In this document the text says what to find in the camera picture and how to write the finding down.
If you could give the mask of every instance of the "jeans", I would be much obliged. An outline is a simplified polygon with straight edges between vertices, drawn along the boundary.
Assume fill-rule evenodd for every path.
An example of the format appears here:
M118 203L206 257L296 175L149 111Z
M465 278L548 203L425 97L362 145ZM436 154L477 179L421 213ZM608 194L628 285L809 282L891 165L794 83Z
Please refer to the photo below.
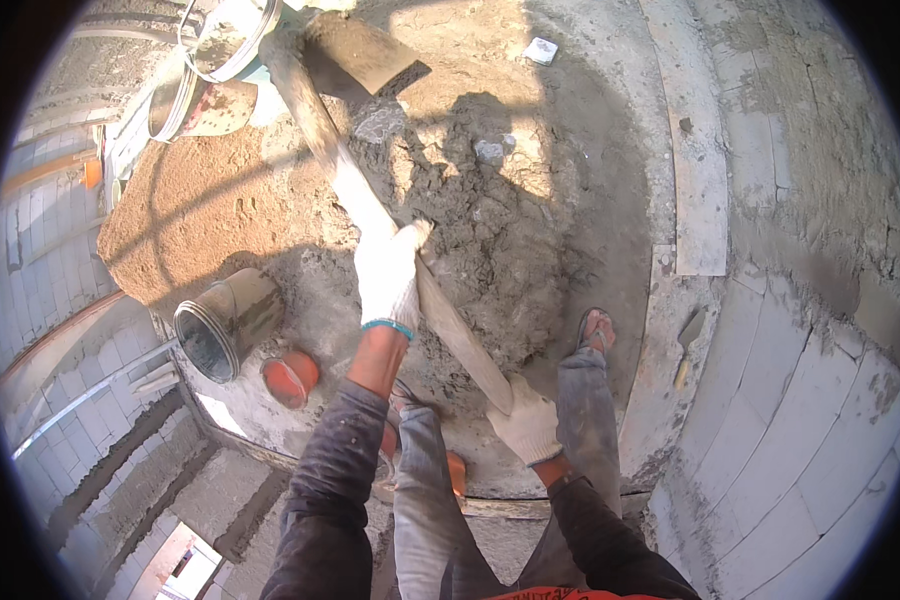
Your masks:
M563 359L557 369L557 388L556 438L570 462L619 517L620 457L604 355L583 347ZM400 417L403 452L396 467L393 542L403 600L441 597L451 560L452 572L447 576L452 578L453 600L489 598L536 586L586 586L552 514L517 581L513 585L499 582L457 505L436 413L410 405Z

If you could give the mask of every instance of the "white cotton glove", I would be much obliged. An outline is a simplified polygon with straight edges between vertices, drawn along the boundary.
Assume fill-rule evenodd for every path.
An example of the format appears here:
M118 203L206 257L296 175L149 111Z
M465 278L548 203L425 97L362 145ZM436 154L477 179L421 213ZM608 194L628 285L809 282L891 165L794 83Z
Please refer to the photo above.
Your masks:
M527 467L554 458L564 450L557 441L557 405L537 393L523 376L512 374L507 379L513 409L506 415L493 404L487 407L493 431Z
M430 222L414 221L395 235L360 235L353 263L357 267L363 309L360 326L364 330L388 325L414 339L420 324L414 260L433 228Z

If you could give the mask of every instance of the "trowel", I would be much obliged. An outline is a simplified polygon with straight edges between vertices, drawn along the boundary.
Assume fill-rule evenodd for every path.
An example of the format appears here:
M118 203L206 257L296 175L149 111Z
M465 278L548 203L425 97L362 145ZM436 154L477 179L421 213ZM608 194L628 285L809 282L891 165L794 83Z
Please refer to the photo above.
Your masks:
M679 336L677 336L676 341L680 342L680 345L683 346L683 358L680 360L680 366L676 370L676 377L673 378L673 388L676 390L683 390L684 384L687 380L687 371L690 369L690 343L700 337L700 332L704 328L704 317L707 313L703 310L697 309L694 311L692 317L690 317L690 321L687 322L687 325L683 328L683 331L680 331Z
M398 74L409 73L407 67L417 60L417 54L383 30L329 10L313 17L298 12L281 22L260 41L258 56L353 224L362 234L396 234L394 219L341 138L320 91L340 95L341 91L328 89L345 87L349 77L367 95L375 94ZM315 85L317 77L322 81L319 87ZM510 383L420 256L416 258L416 288L427 326L486 398L505 415L511 414L514 395Z

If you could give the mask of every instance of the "wooden handle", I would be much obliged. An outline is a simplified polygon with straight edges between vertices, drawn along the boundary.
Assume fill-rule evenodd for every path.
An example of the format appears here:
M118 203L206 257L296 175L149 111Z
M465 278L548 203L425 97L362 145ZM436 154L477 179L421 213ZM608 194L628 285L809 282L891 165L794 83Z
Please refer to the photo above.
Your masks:
M680 366L676 370L676 377L673 378L673 388L677 391L684 389L684 384L687 380L687 371L690 369L690 357L686 354L683 355L683 360L680 361Z
M260 60L269 70L270 81L287 103L293 120L303 132L303 138L353 224L364 234L386 232L393 235L397 231L394 219L340 138L324 101L300 61L301 43L302 36L296 30L274 30L260 42ZM416 289L420 295L420 310L430 329L463 365L487 399L505 415L511 414L514 396L510 383L419 256L416 258Z

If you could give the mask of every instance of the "black bucket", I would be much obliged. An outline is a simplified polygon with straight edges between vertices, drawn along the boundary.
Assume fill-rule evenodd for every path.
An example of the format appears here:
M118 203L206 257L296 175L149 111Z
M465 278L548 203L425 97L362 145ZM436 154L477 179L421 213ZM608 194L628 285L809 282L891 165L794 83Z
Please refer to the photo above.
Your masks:
M204 376L228 383L253 347L269 338L283 318L280 287L257 269L243 269L217 281L173 313L180 348Z

